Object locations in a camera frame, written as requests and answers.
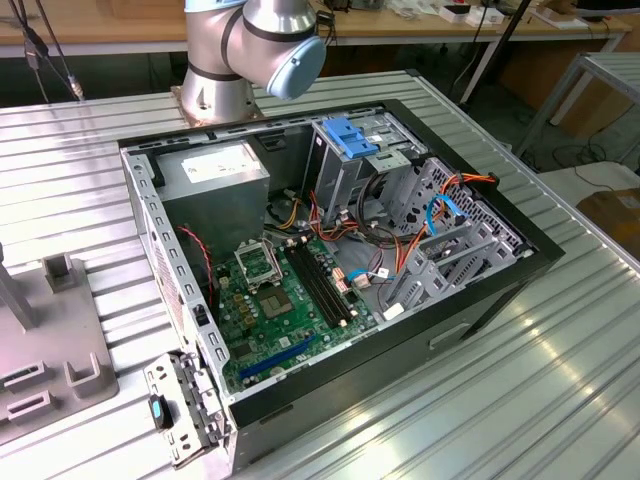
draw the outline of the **blue latch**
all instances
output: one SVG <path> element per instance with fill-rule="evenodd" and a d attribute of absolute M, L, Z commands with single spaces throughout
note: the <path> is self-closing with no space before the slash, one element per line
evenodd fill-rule
<path fill-rule="evenodd" d="M 378 153 L 380 148 L 364 138 L 360 130 L 346 118 L 331 118 L 322 122 L 334 142 L 344 148 L 349 158 L 366 157 Z"/>
<path fill-rule="evenodd" d="M 160 418 L 162 416 L 162 409 L 159 401 L 156 400 L 151 404 L 151 410 L 153 411 L 153 418 Z"/>

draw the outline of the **chipset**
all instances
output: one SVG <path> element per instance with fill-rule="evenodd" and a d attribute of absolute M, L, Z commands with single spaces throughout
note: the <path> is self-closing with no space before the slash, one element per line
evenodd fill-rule
<path fill-rule="evenodd" d="M 293 304 L 282 287 L 269 287 L 258 290 L 256 298 L 265 316 L 269 319 L 293 310 Z"/>

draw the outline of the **aluminum table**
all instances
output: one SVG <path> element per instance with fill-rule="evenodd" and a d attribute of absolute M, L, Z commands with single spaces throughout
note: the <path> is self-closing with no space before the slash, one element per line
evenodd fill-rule
<path fill-rule="evenodd" d="M 538 113 L 533 117 L 525 135 L 514 149 L 516 155 L 521 156 L 535 141 L 544 126 L 544 122 L 547 121 L 553 109 L 558 106 L 569 88 L 576 83 L 576 80 L 578 81 L 575 87 L 567 95 L 551 119 L 553 125 L 560 123 L 594 77 L 602 80 L 621 94 L 626 95 L 632 102 L 640 104 L 640 53 L 578 54 L 542 104 Z M 622 155 L 619 162 L 621 163 L 639 143 L 640 136 Z"/>
<path fill-rule="evenodd" d="M 464 344 L 241 472 L 275 478 L 631 478 L 640 448 L 640 265 L 422 78 L 326 78 L 267 115 L 402 100 L 567 254 Z M 185 128 L 169 94 L 0 111 L 0 238 L 13 271 L 86 262 L 120 393 L 0 447 L 0 478 L 174 472 L 142 368 L 178 341 L 136 238 L 114 140 Z"/>

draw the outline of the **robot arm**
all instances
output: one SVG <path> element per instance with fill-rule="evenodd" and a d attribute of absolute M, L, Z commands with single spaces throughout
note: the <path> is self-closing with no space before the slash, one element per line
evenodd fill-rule
<path fill-rule="evenodd" d="M 182 107 L 199 123 L 255 111 L 248 81 L 282 99 L 304 93 L 326 49 L 307 0 L 186 0 L 189 70 Z"/>

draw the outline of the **workbench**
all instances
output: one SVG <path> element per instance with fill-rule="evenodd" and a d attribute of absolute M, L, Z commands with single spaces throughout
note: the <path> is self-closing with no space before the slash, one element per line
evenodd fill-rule
<path fill-rule="evenodd" d="M 318 1 L 310 2 L 316 10 L 322 10 Z M 26 1 L 29 13 L 37 12 L 31 0 Z M 187 50 L 186 22 L 184 15 L 171 19 L 118 19 L 107 0 L 48 0 L 47 15 L 54 32 L 62 44 L 65 55 L 105 55 L 126 53 L 183 52 Z M 6 2 L 0 3 L 0 16 L 11 17 Z M 487 25 L 477 41 L 488 43 L 467 90 L 465 102 L 473 92 L 487 63 L 495 51 L 500 36 L 509 19 L 501 25 Z M 30 22 L 50 43 L 42 20 Z M 602 51 L 611 52 L 624 35 L 631 30 L 615 17 L 606 22 L 590 24 L 588 29 L 559 30 L 537 17 L 518 26 L 511 41 L 533 42 L 554 40 L 605 39 Z M 423 15 L 417 19 L 405 19 L 391 10 L 336 12 L 336 36 L 338 46 L 353 45 L 408 45 L 433 43 L 471 43 L 477 27 L 451 24 L 436 15 Z M 321 29 L 321 35 L 328 33 Z M 20 31 L 8 23 L 0 23 L 0 58 L 24 56 Z"/>
<path fill-rule="evenodd" d="M 489 327 L 275 451 L 240 479 L 631 478 L 640 448 L 640 265 L 424 79 L 318 80 L 268 115 L 397 98 L 567 253 Z M 0 111 L 5 265 L 85 261 L 120 384 L 0 447 L 3 478 L 198 479 L 171 470 L 142 368 L 177 348 L 133 222 L 115 139 L 186 128 L 169 94 Z"/>

